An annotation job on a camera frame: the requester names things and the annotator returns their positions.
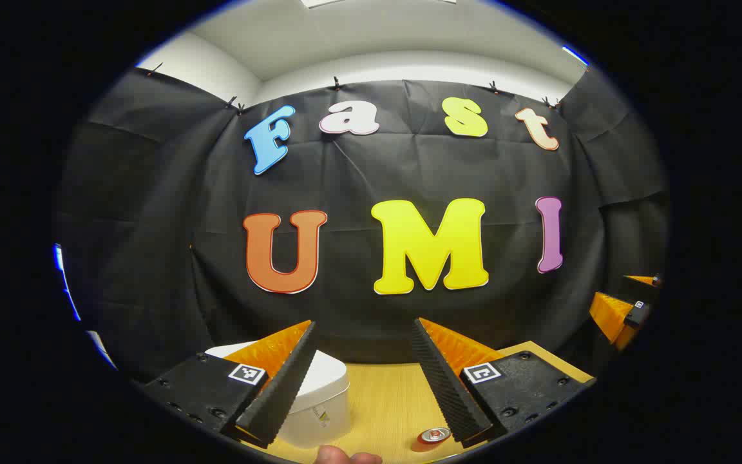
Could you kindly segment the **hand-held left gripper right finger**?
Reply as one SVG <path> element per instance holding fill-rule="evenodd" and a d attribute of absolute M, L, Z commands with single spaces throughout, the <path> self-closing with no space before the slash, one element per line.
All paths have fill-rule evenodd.
<path fill-rule="evenodd" d="M 498 351 L 423 318 L 413 323 L 412 352 L 465 449 L 523 434 L 596 381 L 536 343 Z"/>

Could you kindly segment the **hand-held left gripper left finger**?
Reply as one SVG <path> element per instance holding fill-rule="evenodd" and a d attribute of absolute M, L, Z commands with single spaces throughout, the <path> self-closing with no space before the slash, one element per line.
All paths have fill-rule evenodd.
<path fill-rule="evenodd" d="M 197 353 L 144 386 L 155 403 L 212 434 L 265 449 L 317 351 L 317 324 L 294 324 L 225 356 Z"/>

